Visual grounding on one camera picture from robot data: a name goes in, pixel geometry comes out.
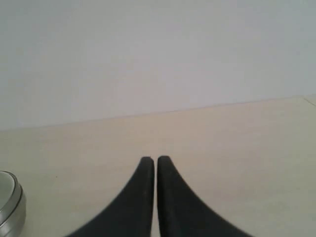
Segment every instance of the white surface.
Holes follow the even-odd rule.
[[[2,0],[0,130],[315,93],[314,0]]]
[[[255,237],[316,233],[316,107],[304,98],[0,132],[27,202],[21,237],[61,237],[170,155],[192,189]],[[153,237],[159,237],[156,208]]]
[[[0,171],[0,210],[9,201],[13,194],[14,187],[15,184],[12,176]]]

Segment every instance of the round metal container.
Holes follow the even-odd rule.
[[[26,216],[26,198],[16,177],[0,171],[0,237],[20,235]]]

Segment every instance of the tin lid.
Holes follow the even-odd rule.
[[[16,177],[0,171],[0,237],[19,235],[25,221],[25,210],[25,195]]]

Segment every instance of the black rubber finger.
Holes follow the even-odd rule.
[[[157,171],[161,237],[250,237],[204,204],[170,157],[158,159]]]
[[[68,237],[150,237],[154,178],[153,160],[143,157],[112,203]]]

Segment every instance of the beige table surface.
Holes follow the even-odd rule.
[[[316,104],[316,96],[306,98]],[[209,206],[250,234],[315,236],[310,102],[294,97],[0,132],[0,169],[15,173],[27,195],[21,237],[70,233],[119,193],[140,157],[160,155],[170,155]],[[152,236],[159,236],[156,209]]]

